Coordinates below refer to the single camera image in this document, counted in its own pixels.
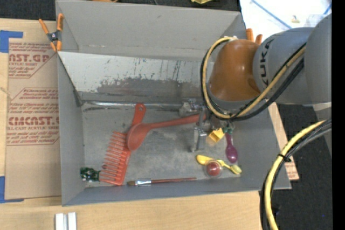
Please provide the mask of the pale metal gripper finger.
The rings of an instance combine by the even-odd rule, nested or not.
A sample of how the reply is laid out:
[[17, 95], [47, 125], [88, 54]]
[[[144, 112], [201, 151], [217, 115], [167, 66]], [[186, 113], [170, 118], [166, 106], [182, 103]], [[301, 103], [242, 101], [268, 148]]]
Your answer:
[[193, 145], [192, 145], [192, 151], [193, 152], [198, 150], [200, 133], [201, 133], [200, 128], [194, 127], [194, 141], [193, 141]]
[[206, 146], [207, 133], [201, 129], [199, 131], [199, 149], [204, 150]]

